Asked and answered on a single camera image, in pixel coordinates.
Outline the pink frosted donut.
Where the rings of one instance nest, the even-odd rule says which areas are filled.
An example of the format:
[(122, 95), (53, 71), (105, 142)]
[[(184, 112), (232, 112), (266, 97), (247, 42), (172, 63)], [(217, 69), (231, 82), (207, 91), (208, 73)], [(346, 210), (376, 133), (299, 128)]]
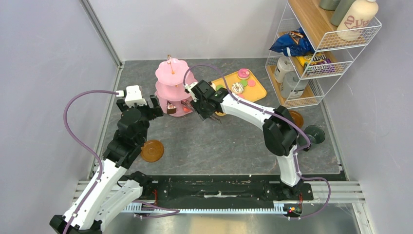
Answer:
[(247, 80), (250, 78), (250, 70), (246, 68), (242, 68), (237, 72), (237, 76), (241, 80)]

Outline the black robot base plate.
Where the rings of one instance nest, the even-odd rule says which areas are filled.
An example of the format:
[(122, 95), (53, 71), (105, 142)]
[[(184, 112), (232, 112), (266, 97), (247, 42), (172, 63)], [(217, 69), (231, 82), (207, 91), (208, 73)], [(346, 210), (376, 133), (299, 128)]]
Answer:
[(173, 209), (271, 208), (274, 202), (312, 201), (309, 183), (282, 184), (279, 175), (151, 175), (140, 200)]

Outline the metal serving tongs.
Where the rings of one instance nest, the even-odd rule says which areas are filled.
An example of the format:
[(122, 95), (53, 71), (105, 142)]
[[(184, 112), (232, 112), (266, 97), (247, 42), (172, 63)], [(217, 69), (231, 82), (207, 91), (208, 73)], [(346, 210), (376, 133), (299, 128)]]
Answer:
[[(189, 109), (189, 110), (191, 110), (191, 111), (193, 111), (193, 112), (197, 112), (197, 113), (198, 113), (198, 111), (197, 111), (196, 109), (194, 109), (194, 107), (191, 105), (191, 102), (188, 101), (187, 99), (182, 100), (181, 103), (183, 104), (183, 106), (184, 106), (185, 108), (187, 108), (187, 109)], [(201, 118), (202, 120), (206, 120), (206, 119), (207, 119), (207, 118), (204, 118), (200, 113), (198, 113), (198, 115), (200, 116), (200, 118)], [(211, 115), (209, 115), (209, 116), (208, 116), (208, 119), (211, 119), (211, 120), (213, 120), (213, 121), (218, 122), (219, 124), (222, 124), (219, 116), (216, 115), (216, 113), (212, 113)]]

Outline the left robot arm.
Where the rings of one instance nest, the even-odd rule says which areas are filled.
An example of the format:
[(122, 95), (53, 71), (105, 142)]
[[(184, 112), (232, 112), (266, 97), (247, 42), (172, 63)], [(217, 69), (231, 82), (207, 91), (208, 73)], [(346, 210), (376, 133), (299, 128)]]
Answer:
[(128, 177), (114, 194), (112, 188), (141, 154), (147, 142), (150, 121), (163, 116), (156, 95), (150, 96), (152, 106), (145, 99), (127, 102), (117, 100), (121, 117), (112, 141), (103, 154), (98, 170), (72, 207), (62, 215), (55, 215), (50, 226), (58, 234), (101, 234), (121, 211), (137, 198), (147, 199), (153, 186), (141, 172)]

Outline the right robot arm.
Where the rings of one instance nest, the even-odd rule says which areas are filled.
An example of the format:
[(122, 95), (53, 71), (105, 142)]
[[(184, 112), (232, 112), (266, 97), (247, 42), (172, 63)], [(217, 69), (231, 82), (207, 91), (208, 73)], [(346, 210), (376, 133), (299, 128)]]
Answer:
[(286, 199), (294, 199), (300, 194), (304, 180), (298, 166), (297, 140), (301, 129), (285, 107), (274, 109), (261, 106), (234, 95), (226, 88), (215, 90), (204, 80), (184, 87), (192, 97), (191, 106), (201, 119), (220, 112), (238, 117), (262, 130), (265, 146), (277, 157), (282, 195)]

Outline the chocolate cake slice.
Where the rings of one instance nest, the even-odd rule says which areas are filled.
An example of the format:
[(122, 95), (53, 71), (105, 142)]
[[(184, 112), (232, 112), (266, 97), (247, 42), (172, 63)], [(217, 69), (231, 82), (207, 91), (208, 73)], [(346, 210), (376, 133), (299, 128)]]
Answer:
[(168, 115), (175, 114), (177, 111), (177, 107), (173, 105), (171, 102), (167, 101), (166, 111)]

